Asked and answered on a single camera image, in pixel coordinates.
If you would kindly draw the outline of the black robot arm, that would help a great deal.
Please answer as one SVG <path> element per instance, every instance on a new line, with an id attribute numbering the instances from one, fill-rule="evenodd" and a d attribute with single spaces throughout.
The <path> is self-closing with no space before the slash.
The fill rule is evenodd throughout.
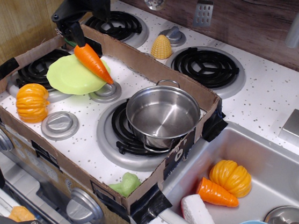
<path id="1" fill-rule="evenodd" d="M 64 38 L 83 47 L 86 41 L 80 19 L 90 12 L 94 17 L 108 21 L 110 5 L 110 0 L 64 0 L 53 13 L 52 21 Z"/>

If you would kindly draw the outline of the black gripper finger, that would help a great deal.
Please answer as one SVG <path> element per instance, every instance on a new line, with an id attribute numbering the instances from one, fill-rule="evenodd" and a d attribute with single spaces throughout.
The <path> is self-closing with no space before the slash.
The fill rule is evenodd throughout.
<path id="1" fill-rule="evenodd" d="M 56 26 L 56 33 L 65 39 L 70 40 L 70 30 L 68 27 L 61 25 L 60 23 L 57 24 Z"/>
<path id="2" fill-rule="evenodd" d="M 69 30 L 72 36 L 72 40 L 77 44 L 77 46 L 85 47 L 86 45 L 86 41 L 84 38 L 85 36 L 79 22 L 71 23 Z"/>

